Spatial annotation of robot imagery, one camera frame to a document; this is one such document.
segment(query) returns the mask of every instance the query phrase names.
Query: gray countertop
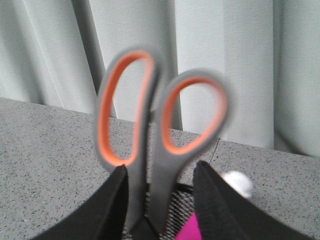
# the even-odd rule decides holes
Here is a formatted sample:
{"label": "gray countertop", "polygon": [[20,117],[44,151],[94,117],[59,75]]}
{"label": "gray countertop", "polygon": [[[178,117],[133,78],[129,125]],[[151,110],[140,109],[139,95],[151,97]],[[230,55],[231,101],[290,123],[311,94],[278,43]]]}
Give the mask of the gray countertop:
{"label": "gray countertop", "polygon": [[[92,120],[90,114],[0,98],[0,239],[34,237],[105,181],[109,173],[95,156]],[[115,151],[128,156],[133,123],[112,119],[111,129]],[[151,127],[150,146],[153,134]],[[172,135],[181,145],[196,136]],[[244,172],[254,183],[256,206],[320,239],[319,159],[218,140],[185,168],[180,182],[192,183],[199,159],[219,173]]]}

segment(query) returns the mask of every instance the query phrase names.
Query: white curtain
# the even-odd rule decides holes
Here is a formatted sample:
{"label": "white curtain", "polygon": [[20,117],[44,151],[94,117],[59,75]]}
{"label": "white curtain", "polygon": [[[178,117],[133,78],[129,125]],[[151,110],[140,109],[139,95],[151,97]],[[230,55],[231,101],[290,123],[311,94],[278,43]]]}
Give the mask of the white curtain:
{"label": "white curtain", "polygon": [[[163,56],[161,87],[191,68],[225,76],[222,139],[320,156],[319,12],[318,0],[0,1],[0,97],[92,113],[114,55],[148,44]],[[114,117],[135,119],[142,74],[138,62],[125,71]],[[211,97],[184,90],[173,127],[200,133]]]}

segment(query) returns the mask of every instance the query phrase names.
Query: pen holder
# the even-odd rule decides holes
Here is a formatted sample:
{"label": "pen holder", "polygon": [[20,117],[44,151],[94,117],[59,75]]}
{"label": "pen holder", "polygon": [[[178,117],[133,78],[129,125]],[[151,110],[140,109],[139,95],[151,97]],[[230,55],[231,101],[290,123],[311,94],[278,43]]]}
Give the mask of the pen holder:
{"label": "pen holder", "polygon": [[[175,191],[169,204],[166,230],[159,236],[160,240],[174,240],[180,229],[194,212],[193,187],[186,184],[177,183]],[[146,202],[148,209],[149,195],[147,193]],[[122,240],[132,240],[129,233],[124,230]]]}

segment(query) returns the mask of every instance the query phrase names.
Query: white ball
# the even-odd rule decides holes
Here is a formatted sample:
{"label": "white ball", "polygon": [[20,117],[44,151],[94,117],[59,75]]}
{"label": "white ball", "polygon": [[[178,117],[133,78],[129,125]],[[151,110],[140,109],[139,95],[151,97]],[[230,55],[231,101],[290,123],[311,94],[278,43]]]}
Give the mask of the white ball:
{"label": "white ball", "polygon": [[239,171],[229,171],[223,173],[221,177],[242,197],[246,199],[251,198],[254,185],[245,174]]}

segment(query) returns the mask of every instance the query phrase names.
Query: scissor handle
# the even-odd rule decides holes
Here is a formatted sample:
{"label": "scissor handle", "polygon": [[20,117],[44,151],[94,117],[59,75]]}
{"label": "scissor handle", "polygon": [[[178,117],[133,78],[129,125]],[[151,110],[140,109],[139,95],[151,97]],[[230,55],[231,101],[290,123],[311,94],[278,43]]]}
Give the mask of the scissor handle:
{"label": "scissor handle", "polygon": [[[119,53],[110,63],[103,86],[98,95],[96,110],[95,146],[101,164],[109,171],[125,165],[129,175],[129,206],[126,226],[130,231],[144,216],[146,198],[147,133],[150,108],[158,82],[159,61],[153,51],[145,47],[134,47]],[[145,74],[138,99],[136,120],[133,130],[133,144],[130,157],[118,157],[111,147],[110,114],[113,96],[124,70],[133,62],[142,60]]]}
{"label": "scissor handle", "polygon": [[[170,136],[170,126],[176,99],[180,91],[190,85],[205,84],[214,92],[213,117],[204,132],[184,147],[176,147]],[[166,228],[168,206],[176,179],[183,167],[196,155],[213,144],[228,111],[228,96],[219,78],[207,70],[186,71],[164,90],[157,110],[157,134],[153,154],[148,218],[153,227],[163,233]]]}

